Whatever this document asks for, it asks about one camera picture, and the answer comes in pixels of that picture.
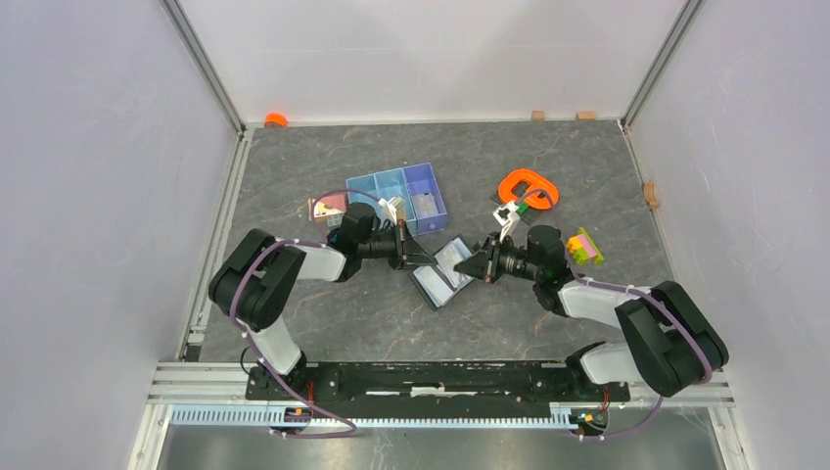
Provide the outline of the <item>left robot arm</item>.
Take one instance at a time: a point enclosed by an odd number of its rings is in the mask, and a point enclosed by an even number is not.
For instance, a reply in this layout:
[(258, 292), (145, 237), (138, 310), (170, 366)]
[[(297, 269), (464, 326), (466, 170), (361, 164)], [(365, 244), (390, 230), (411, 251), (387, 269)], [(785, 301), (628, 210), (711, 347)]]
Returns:
[(346, 282), (366, 259), (384, 259), (393, 270), (438, 263), (395, 211), (381, 218), (366, 203), (350, 203), (341, 224), (323, 243), (251, 230), (213, 275), (208, 297), (249, 341), (271, 373), (272, 389), (284, 399), (295, 399), (306, 389), (307, 373), (298, 366), (303, 352), (282, 313), (296, 283)]

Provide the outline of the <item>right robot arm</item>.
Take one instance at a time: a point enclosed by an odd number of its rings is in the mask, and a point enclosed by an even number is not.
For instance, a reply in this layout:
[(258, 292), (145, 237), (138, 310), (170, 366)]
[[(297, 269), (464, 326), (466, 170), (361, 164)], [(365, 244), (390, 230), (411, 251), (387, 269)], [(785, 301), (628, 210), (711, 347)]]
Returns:
[(543, 309), (620, 329), (622, 343), (576, 354), (565, 384), (579, 400), (593, 398), (606, 384), (633, 381), (670, 398), (710, 381), (729, 361), (726, 344), (679, 283), (635, 287), (581, 275), (554, 226), (532, 227), (523, 246), (493, 232), (453, 268), (486, 284), (504, 276), (528, 280)]

